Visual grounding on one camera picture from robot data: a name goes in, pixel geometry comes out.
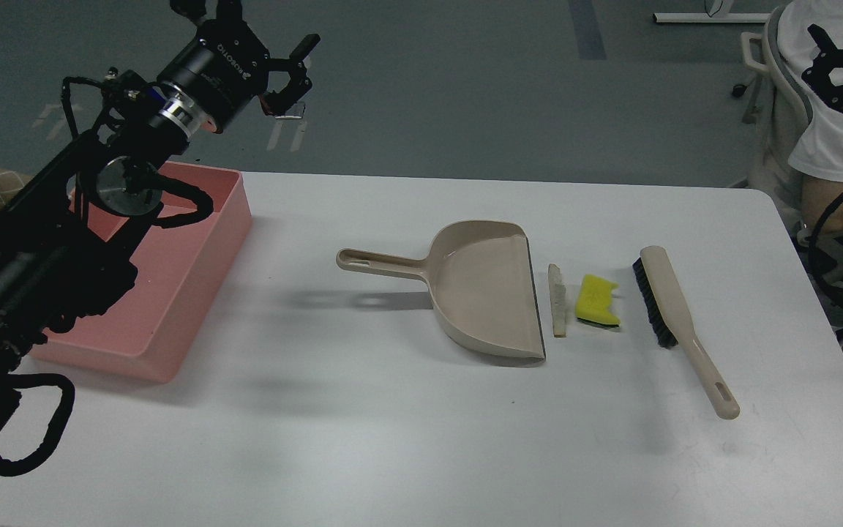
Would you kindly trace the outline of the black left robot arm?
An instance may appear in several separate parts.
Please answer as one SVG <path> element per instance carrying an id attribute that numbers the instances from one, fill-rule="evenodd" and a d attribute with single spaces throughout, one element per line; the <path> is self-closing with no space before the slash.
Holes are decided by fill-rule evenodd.
<path id="1" fill-rule="evenodd" d="M 56 373 L 19 374 L 46 330 L 102 315 L 136 283 L 131 259 L 154 227 L 201 223 L 213 198 L 161 167 L 199 130 L 220 134 L 251 101 L 295 118 L 312 88 L 307 34 L 285 58 L 258 39 L 239 1 L 173 1 L 196 33 L 147 81 L 133 70 L 68 76 L 61 106 L 71 141 L 0 210 L 0 476 L 23 476 L 56 451 L 75 386 Z"/>

